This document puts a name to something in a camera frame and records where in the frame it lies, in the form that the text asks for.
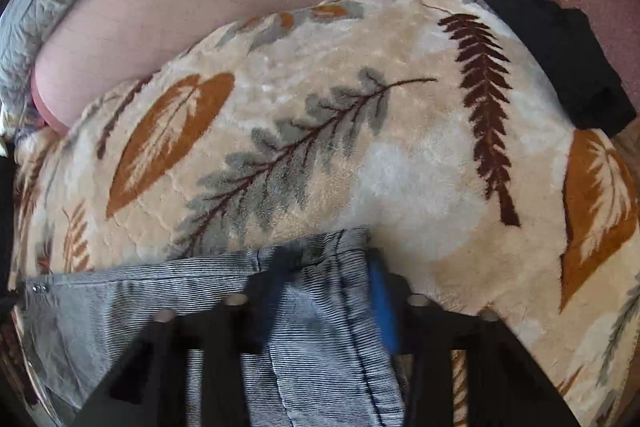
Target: fabric seam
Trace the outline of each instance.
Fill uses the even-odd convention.
[[[351,248],[349,250],[345,250],[344,252],[342,252],[342,255],[347,254],[347,253],[353,253],[354,251],[360,251],[362,250],[361,248]],[[305,263],[305,264],[301,264],[299,266],[295,267],[295,271],[300,271],[304,268],[307,267],[313,267],[313,266],[318,266],[321,263],[324,263],[324,261],[327,260],[327,256],[323,255],[322,257],[319,257],[318,259],[314,260],[311,263]],[[247,272],[246,276],[250,277],[256,273],[261,273],[262,270],[264,269],[264,267],[261,267],[261,269],[259,269],[258,271],[251,271],[251,272]],[[89,275],[89,277],[92,275],[92,273],[90,272],[84,272],[82,274],[55,274],[53,275],[53,277],[56,276],[67,276],[67,275],[72,275],[73,277],[78,277],[78,276],[82,276],[82,275]],[[201,277],[202,279],[211,279],[211,278],[219,278],[222,275],[224,275],[222,272],[216,272],[216,273],[211,273],[210,275],[200,275],[199,277]],[[52,276],[42,276],[42,277],[33,277],[30,279],[25,280],[25,282],[27,283],[27,287],[28,285],[30,285],[31,283],[42,283],[42,282],[46,282],[51,288],[62,288],[62,287],[77,287],[77,286],[91,286],[91,285],[98,285],[98,286],[102,286],[102,285],[106,285],[106,284],[110,284],[110,283],[118,283],[118,282],[127,282],[127,283],[132,283],[132,282],[157,282],[157,281],[168,281],[168,280],[189,280],[193,278],[193,275],[168,275],[167,277],[158,277],[158,275],[151,275],[149,277],[144,277],[144,278],[140,278],[137,279],[135,277],[128,277],[126,275],[119,277],[117,279],[107,279],[107,280],[97,280],[97,281],[72,281],[69,282],[68,280],[63,280],[63,281],[51,281],[50,278]]]
[[[335,247],[334,247],[334,257],[335,257],[335,263],[336,266],[338,268],[338,281],[340,282],[340,295],[342,296],[342,304],[344,305],[344,309],[346,312],[346,322],[347,322],[347,328],[349,330],[349,336],[351,337],[351,344],[353,344],[354,350],[355,350],[355,354],[356,354],[356,359],[358,360],[358,365],[360,366],[360,370],[362,372],[362,379],[364,380],[364,384],[365,384],[365,388],[367,391],[367,395],[369,396],[370,402],[373,406],[374,411],[376,412],[376,417],[378,419],[378,424],[381,426],[385,426],[385,423],[382,421],[382,414],[380,412],[380,408],[378,407],[378,404],[376,402],[376,398],[374,396],[373,393],[373,389],[371,388],[371,384],[369,383],[369,379],[367,378],[367,371],[365,369],[365,363],[362,360],[362,356],[360,354],[360,350],[358,349],[358,343],[356,341],[356,334],[353,332],[353,327],[351,324],[351,307],[348,303],[348,299],[347,299],[347,289],[346,289],[346,283],[344,281],[344,277],[342,275],[342,264],[340,263],[340,255],[338,255],[338,247],[340,246],[340,242],[342,240],[342,235],[344,233],[344,230],[340,231],[340,236],[338,237],[338,241],[336,241],[335,243]]]
[[[269,364],[271,364],[271,370],[273,371],[273,378],[275,378],[275,381],[276,381],[276,389],[278,390],[278,397],[280,398],[280,402],[282,404],[282,408],[284,409],[284,412],[287,415],[287,418],[289,419],[289,423],[291,423],[291,427],[295,427],[295,423],[293,422],[293,419],[291,418],[291,415],[289,414],[289,409],[287,409],[287,406],[284,403],[284,399],[282,398],[282,391],[280,390],[280,380],[278,379],[278,374],[276,373],[276,368],[273,365],[273,357],[271,356],[271,348],[268,345],[267,345],[267,352],[269,354]]]

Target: striped fabric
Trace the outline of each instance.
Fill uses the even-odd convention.
[[[370,309],[366,230],[296,243],[298,271],[268,346],[242,358],[252,426],[401,425],[398,381]],[[82,407],[155,311],[208,309],[265,270],[273,251],[31,279],[20,310],[27,357],[56,398]],[[202,353],[189,360],[188,420],[196,426]]]

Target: metal rivet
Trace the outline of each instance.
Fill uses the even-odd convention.
[[[249,302],[249,297],[244,293],[232,293],[225,297],[225,304],[227,306],[243,306]]]
[[[154,315],[155,322],[170,322],[174,320],[175,313],[171,310],[158,310]]]
[[[416,306],[423,308],[431,304],[430,299],[427,295],[422,295],[421,293],[413,293],[406,298],[406,301],[409,303],[409,306]]]
[[[500,315],[493,310],[480,310],[478,317],[487,322],[497,322],[500,320]]]

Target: fleece blanket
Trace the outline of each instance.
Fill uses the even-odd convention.
[[[367,225],[414,291],[499,313],[582,425],[615,410],[638,332],[634,184],[473,0],[224,26],[18,161],[14,283]]]

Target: gray fern print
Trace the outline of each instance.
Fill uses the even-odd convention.
[[[604,356],[602,357],[602,367],[600,368],[600,374],[598,375],[598,383],[600,385],[606,385],[609,381],[609,367],[611,366],[616,350],[620,345],[622,333],[624,333],[629,322],[631,322],[640,310],[640,273],[636,275],[636,281],[638,284],[626,293],[626,302],[622,306],[622,309],[618,314],[618,318],[611,328],[609,343],[607,344],[607,349],[605,349]]]
[[[221,48],[236,35],[252,32],[268,17],[251,17],[248,20],[233,24],[216,44]],[[328,4],[319,4],[309,8],[302,8],[290,12],[279,12],[273,16],[271,24],[254,35],[249,51],[254,51],[266,44],[288,36],[293,30],[306,21],[320,24],[331,24],[347,19],[363,19],[364,8],[356,1],[345,0]]]
[[[243,241],[251,215],[268,230],[276,211],[286,211],[293,201],[304,207],[316,163],[328,170],[334,153],[350,156],[364,123],[374,135],[380,133],[392,89],[436,81],[412,78],[387,84],[372,68],[362,68],[358,78],[360,89],[338,86],[330,98],[308,96],[307,117],[275,121],[277,134],[254,128],[254,151],[227,155],[228,169],[200,180],[206,190],[188,204],[192,213],[177,228],[180,236],[171,257],[223,249],[232,233]]]

